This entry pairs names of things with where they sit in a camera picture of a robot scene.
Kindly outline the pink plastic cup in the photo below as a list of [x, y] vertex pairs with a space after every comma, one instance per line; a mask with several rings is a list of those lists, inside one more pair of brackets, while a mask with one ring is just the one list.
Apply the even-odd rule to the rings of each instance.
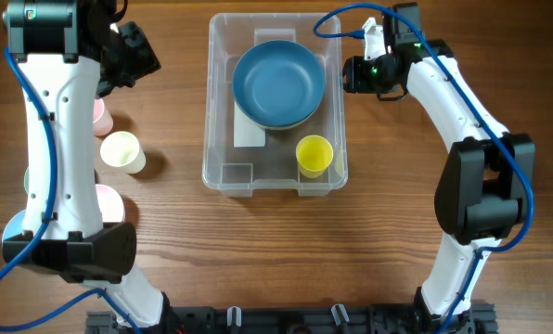
[[93, 131], [95, 136], [107, 135], [113, 127], [113, 119], [102, 99], [96, 99], [93, 111]]

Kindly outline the dark blue plate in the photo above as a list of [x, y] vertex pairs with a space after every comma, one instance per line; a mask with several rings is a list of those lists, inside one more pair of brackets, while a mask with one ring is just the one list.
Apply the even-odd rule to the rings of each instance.
[[235, 102], [266, 126], [299, 122], [321, 104], [325, 73], [315, 54], [287, 40], [260, 43], [239, 59], [233, 73]]

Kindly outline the pale green plastic cup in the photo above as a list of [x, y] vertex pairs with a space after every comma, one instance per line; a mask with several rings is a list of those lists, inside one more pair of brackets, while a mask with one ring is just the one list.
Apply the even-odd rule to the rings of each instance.
[[100, 157], [123, 173], [140, 173], [146, 165], [146, 155], [137, 137], [125, 131], [112, 133], [103, 140]]

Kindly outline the yellow plastic cup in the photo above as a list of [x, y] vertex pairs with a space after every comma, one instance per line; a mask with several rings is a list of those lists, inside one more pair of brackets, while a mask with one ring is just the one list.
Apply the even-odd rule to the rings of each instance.
[[325, 137], [308, 135], [298, 143], [295, 156], [300, 173], [307, 178], [317, 178], [332, 163], [334, 151]]

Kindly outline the pink plastic bowl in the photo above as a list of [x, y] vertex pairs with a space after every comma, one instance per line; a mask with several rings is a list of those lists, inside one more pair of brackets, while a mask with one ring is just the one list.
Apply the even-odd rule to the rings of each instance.
[[112, 187], [96, 184], [96, 197], [104, 223], [122, 223], [125, 219], [121, 195]]

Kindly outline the light blue bowl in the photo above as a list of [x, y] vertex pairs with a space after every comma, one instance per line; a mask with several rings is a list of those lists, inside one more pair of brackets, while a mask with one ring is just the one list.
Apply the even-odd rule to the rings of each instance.
[[22, 210], [18, 213], [16, 213], [6, 224], [6, 227], [3, 231], [1, 242], [4, 242], [5, 240], [9, 238], [13, 238], [14, 236], [17, 236], [19, 234], [23, 233], [22, 228], [22, 222], [25, 217], [25, 211]]

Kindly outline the cream white bowl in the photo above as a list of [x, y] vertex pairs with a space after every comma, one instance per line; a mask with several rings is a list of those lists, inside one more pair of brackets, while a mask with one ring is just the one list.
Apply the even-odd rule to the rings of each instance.
[[316, 114], [316, 112], [318, 111], [318, 108], [316, 108], [307, 117], [303, 118], [299, 122], [295, 122], [295, 123], [292, 123], [292, 124], [289, 124], [289, 125], [285, 125], [285, 126], [266, 126], [266, 125], [262, 125], [262, 124], [260, 124], [256, 121], [254, 121], [249, 115], [247, 115], [240, 108], [240, 106], [237, 102], [234, 102], [233, 104], [234, 104], [234, 115], [238, 112], [240, 114], [239, 117], [245, 119], [247, 122], [249, 122], [251, 124], [254, 124], [255, 126], [257, 126], [259, 128], [262, 128], [264, 130], [276, 130], [276, 131], [285, 131], [285, 130], [292, 129], [294, 127], [300, 126], [301, 124], [303, 124], [303, 123], [307, 122], [308, 120], [310, 120]]

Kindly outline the mint green bowl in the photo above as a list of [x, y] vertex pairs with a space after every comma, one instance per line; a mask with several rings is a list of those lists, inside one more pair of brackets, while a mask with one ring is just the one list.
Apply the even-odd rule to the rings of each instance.
[[29, 185], [30, 185], [30, 177], [29, 177], [29, 167], [25, 170], [24, 178], [23, 178], [23, 186], [25, 193], [29, 193]]

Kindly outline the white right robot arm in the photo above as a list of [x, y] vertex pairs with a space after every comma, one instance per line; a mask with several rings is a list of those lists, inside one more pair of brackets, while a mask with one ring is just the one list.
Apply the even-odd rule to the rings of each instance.
[[348, 93], [394, 101], [401, 88], [426, 110], [447, 148], [434, 194], [443, 236], [415, 306], [426, 329], [465, 322], [470, 295], [494, 252], [514, 248], [534, 217], [535, 146], [513, 135], [473, 94], [442, 40], [385, 45], [375, 56], [348, 58], [342, 70]]

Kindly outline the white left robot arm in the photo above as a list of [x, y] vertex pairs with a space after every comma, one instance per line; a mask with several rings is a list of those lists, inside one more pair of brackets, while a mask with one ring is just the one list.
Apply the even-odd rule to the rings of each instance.
[[22, 228], [3, 256], [93, 289], [131, 331], [164, 333], [175, 318], [135, 264], [134, 226], [105, 222], [96, 198], [95, 102], [161, 66], [125, 11], [113, 1], [7, 5], [5, 55], [25, 97], [30, 183]]

